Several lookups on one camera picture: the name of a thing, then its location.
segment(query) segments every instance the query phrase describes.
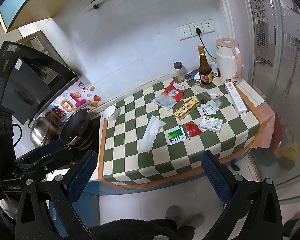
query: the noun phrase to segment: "white kettle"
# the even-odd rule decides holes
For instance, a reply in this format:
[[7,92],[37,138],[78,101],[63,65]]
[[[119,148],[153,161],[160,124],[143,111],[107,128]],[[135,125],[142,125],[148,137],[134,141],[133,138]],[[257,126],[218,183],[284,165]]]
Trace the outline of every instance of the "white kettle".
[[221,83],[239,84],[243,68],[239,42],[233,39],[219,39],[217,45],[218,76]]

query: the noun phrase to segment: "bottle label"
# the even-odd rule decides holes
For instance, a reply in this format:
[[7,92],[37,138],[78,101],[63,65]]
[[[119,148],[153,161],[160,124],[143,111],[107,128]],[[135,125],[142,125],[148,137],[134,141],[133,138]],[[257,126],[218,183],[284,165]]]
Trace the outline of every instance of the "bottle label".
[[201,81],[204,83],[211,83],[212,82],[212,72],[210,72],[209,75],[200,74],[200,78],[201,78]]

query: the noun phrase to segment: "clear plastic jar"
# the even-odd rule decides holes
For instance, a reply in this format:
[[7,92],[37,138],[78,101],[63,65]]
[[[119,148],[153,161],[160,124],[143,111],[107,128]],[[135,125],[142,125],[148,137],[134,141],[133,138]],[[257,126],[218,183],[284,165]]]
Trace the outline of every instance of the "clear plastic jar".
[[186,80],[184,70],[183,70],[183,65],[181,62],[176,62],[173,64],[174,70],[176,71],[177,74],[177,79],[179,82],[183,82]]

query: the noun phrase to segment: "wall socket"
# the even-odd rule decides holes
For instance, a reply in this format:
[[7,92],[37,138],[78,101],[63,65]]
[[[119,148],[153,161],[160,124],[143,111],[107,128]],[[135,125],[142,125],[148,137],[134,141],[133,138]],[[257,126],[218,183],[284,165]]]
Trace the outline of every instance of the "wall socket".
[[183,25],[176,28],[179,40],[191,38],[191,31],[189,25]]
[[203,28],[204,34],[214,32],[214,26],[213,26],[213,22],[211,19],[202,21],[201,23],[202,23],[202,28]]
[[201,24],[201,22],[190,23],[189,26],[190,26],[190,30],[191,30],[192,37],[198,36],[197,33],[195,32],[195,30],[196,30],[197,28],[199,28],[199,29],[201,30],[201,33],[203,34],[203,29],[202,29],[202,24]]

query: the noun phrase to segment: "checkered tablecloth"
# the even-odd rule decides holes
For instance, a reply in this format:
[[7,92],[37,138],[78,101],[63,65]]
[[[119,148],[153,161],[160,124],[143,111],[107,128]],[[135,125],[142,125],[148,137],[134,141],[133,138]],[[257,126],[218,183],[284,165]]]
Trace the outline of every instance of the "checkered tablecloth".
[[[165,137],[171,129],[183,126],[186,132],[186,123],[199,124],[202,119],[197,109],[181,121],[174,117],[173,112],[190,98],[199,102],[204,98],[209,102],[193,88],[196,81],[182,82],[185,86],[183,100],[165,111],[151,100],[162,93],[171,81],[177,82],[176,78],[160,82],[116,104],[119,117],[114,122],[108,122],[103,160],[99,164],[103,169],[103,180],[115,185],[156,181],[199,167],[204,150],[210,150],[219,159],[238,152],[253,141],[260,127],[258,119],[247,104],[247,113],[238,116],[224,84],[214,78],[213,83],[205,87],[221,95],[223,104],[212,115],[223,119],[220,133],[205,131],[168,146]],[[159,116],[166,124],[159,131],[152,150],[149,153],[140,152],[139,144],[152,115]]]

